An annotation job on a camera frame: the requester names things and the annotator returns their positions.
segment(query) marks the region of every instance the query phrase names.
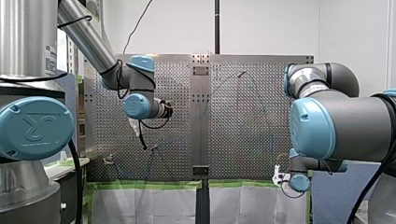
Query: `cable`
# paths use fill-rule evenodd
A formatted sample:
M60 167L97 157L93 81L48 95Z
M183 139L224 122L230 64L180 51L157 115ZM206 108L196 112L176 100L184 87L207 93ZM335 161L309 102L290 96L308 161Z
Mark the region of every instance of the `cable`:
M82 20L91 21L91 20L92 20L92 16L87 15L87 16L78 18L78 19L76 19L76 20L74 20L74 21L65 22L64 24L58 25L58 29L61 29L61 30L62 30L62 28L64 28L65 26L71 25L71 24L73 24L73 23L76 23L76 22L82 21Z
M123 67L123 61L121 59L117 59L117 64L120 66L117 70L117 95L119 96L119 99L123 99L125 98L125 96L128 94L128 90L125 91L125 93L123 95L120 94L120 90L121 89L125 89L125 87L123 87L121 85L121 79L122 79L122 67Z
M287 193L285 192L285 190L283 189L283 183L289 183L289 181L284 180L284 179L285 179L285 175L286 175L286 174L284 174L284 175L282 176L282 180L280 181L280 189L282 190L282 193L283 193L286 197L291 198L291 199L298 199L298 198L303 197L303 195L305 194L305 192L303 192L302 194L300 194L300 195L298 195L298 196L295 196L295 197L292 197L292 196L290 196L289 194L287 194Z
M267 115L267 110L265 108L265 103L262 100L262 96L260 95L260 91L259 91L259 87L257 85L257 82L254 79L254 77L252 77L249 73L247 73L247 76L250 77L251 81L253 82L254 89L256 91L256 94L258 95L258 98L260 100L260 104L262 105L262 112L264 114L264 120L265 120L266 125L268 126L268 131L271 134L271 160L272 160L272 162L274 162L274 148L275 148L274 131L273 131L272 127L271 127L271 123L269 122L268 115Z
M327 168L327 173L328 173L329 175L332 175L332 169L330 169L330 166L327 164L327 162L326 162L326 161L321 161L321 162L323 162L323 164L326 166L326 168Z
M37 81L51 81L55 80L61 77L67 76L67 73L61 73L58 76L55 77L35 77L35 78L29 78L29 79L13 79L13 78L6 78L6 77L0 77L0 81L3 82L9 82L9 83L19 83L19 82L37 82Z
M349 218L347 219L346 224L352 224L353 219L355 218L355 214L356 214L356 212L358 212L359 206L361 206L361 202L364 200L364 197L366 196L367 192L373 186L375 181L385 171L385 169L387 168L387 165L390 164L394 160L393 156L395 155L395 153L396 153L396 140L393 140L393 143L390 147L389 153L387 154L385 159L381 162L381 165L379 166L378 170L375 172L373 177L370 179L369 183L361 191L361 194L359 195L358 200L355 202L355 205L353 206L352 211L349 214Z
M138 122L139 122L139 139L140 139L140 143L142 144L143 149L146 150L146 149L148 149L148 146L146 145L145 138L143 137L143 134L142 134L142 127L141 127L141 125L140 125L140 123L141 123L142 121L139 120Z
M134 27L134 29L132 30L132 32L129 34L129 36L128 36L128 41L127 41L126 44L125 44L125 47L124 47L124 50L123 50L122 54L125 54L126 48L128 48L129 42L131 41L131 37L132 37L132 35L134 34L134 32L136 31L137 26L139 26L140 21L141 21L141 20L143 19L143 17L145 16L146 11L148 10L149 5L151 4L151 2L152 2L152 0L149 0L148 4L146 5L145 10L143 11L142 15L140 16L139 20L137 21L136 26Z
M169 117L166 118L166 121L165 121L164 124L162 124L162 125L160 125L160 126L158 126L158 127L152 127L152 126L148 126L145 122L143 122L143 120L140 120L140 122L143 124L143 126L145 126L145 127L148 128L148 129L161 129L161 128L163 128L163 126L166 125L166 123L167 123L168 121L169 121Z
M79 164L78 152L76 150L76 147L75 147L72 139L70 139L68 145L69 145L69 148L70 148L70 152L72 153L73 162L75 164L75 169L76 169L77 213L76 213L75 223L79 224L79 223L81 223L81 220L82 220L82 172L81 172L81 166Z

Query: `blue joint cap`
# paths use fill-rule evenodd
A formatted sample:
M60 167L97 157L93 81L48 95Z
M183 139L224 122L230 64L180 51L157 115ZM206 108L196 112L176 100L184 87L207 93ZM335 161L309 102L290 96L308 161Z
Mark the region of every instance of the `blue joint cap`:
M150 72L150 73L155 72L154 59L152 59L147 55L142 55L142 54L134 55L131 57L131 59L127 64L134 68L144 70L146 72Z
M289 158L291 159L291 158L298 157L298 156L300 156L300 155L297 153L297 151L294 148L292 148L289 152Z
M337 173L344 173L347 171L347 162L343 161L343 163L341 163L340 168L338 168Z
M389 96L396 96L396 89L385 90L383 93Z
M336 135L329 112L318 100L303 98L290 110L290 135L300 155L327 160L334 153Z
M123 111L131 119L147 119L150 112L149 99L140 94L132 93L123 102Z
M26 97L0 111L0 156L38 161L61 151L75 130L73 116L61 102Z
M294 66L294 63L290 63L288 66L285 68L285 76L283 76L283 92L287 95L290 96L290 91L289 91L289 71L290 69Z
M306 175L294 175L289 183L297 192L307 192L311 188L311 181Z

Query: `pegboard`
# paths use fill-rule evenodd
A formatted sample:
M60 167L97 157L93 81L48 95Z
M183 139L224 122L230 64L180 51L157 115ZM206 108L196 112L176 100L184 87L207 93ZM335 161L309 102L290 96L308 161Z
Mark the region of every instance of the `pegboard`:
M121 58L127 62L130 56ZM89 167L90 180L191 179L190 55L178 55L173 60L161 56L154 59L155 95L171 101L175 113L162 129L143 131L147 150L135 136L117 93L106 90L97 73L92 75L92 87L85 85L92 95L91 127L88 128L92 134L87 133L87 138L93 139L91 151L95 153ZM159 126L164 119L145 122ZM105 165L103 158L110 153L114 154L114 165Z
M127 62L130 56L119 58ZM153 57L155 95L174 106L164 128L144 130L148 148L157 146L153 151L143 150L117 93L103 88L91 67L85 69L89 180L191 180L193 165L208 165L209 178L269 178L276 156L290 149L284 69L288 63L311 63L311 57L206 55L200 62L197 55ZM110 153L114 164L105 165Z
M277 157L291 149L285 67L312 61L306 56L212 57L209 178L271 179ZM280 159L286 168L288 157Z

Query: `robot logo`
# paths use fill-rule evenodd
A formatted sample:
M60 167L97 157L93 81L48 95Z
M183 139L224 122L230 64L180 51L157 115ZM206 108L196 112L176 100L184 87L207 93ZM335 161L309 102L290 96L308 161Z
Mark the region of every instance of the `robot logo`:
M23 118L29 124L26 131L26 140L38 142L45 138L46 133L53 131L56 116L58 114L26 114Z

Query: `metal pole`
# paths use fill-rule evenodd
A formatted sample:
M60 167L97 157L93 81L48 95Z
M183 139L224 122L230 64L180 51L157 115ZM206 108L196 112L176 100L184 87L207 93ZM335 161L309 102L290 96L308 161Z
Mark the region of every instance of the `metal pole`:
M215 0L215 54L220 54L220 0Z

